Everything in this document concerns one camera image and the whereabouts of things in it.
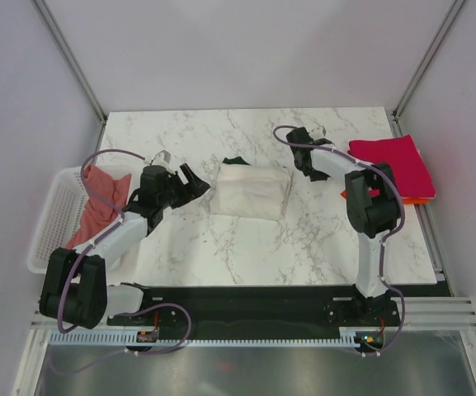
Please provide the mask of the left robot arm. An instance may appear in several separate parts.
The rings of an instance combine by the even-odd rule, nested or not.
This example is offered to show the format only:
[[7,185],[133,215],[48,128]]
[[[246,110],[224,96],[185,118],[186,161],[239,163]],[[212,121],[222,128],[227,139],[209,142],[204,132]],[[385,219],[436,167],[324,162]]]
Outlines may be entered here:
[[157,228],[166,209],[187,205],[210,189],[187,164],[180,169],[186,181],[162,165],[144,167],[139,187],[115,222],[78,247],[58,247],[51,253],[39,308],[57,321],[62,334],[94,328],[106,314],[107,270]]

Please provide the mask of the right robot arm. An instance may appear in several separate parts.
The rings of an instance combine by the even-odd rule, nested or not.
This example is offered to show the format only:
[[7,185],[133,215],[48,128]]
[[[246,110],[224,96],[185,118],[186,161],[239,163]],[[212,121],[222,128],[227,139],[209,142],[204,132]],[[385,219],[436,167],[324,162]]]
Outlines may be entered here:
[[288,130],[279,141],[290,147],[298,170],[312,182],[332,178],[344,183],[347,218],[358,235],[355,287],[362,296],[351,304],[351,314],[358,323],[371,324],[381,315],[375,298],[389,289],[384,276],[387,240],[405,223],[393,170],[387,163],[357,159],[327,139],[314,140],[304,127]]

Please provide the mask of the white green-sleeved Charlie Brown t-shirt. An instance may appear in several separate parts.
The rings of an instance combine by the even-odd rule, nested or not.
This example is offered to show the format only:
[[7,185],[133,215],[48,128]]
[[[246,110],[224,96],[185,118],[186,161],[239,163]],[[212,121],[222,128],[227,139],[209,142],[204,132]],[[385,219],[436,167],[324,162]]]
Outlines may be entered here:
[[292,171],[285,167],[251,165],[241,157],[220,165],[210,201],[210,213],[280,221],[285,217]]

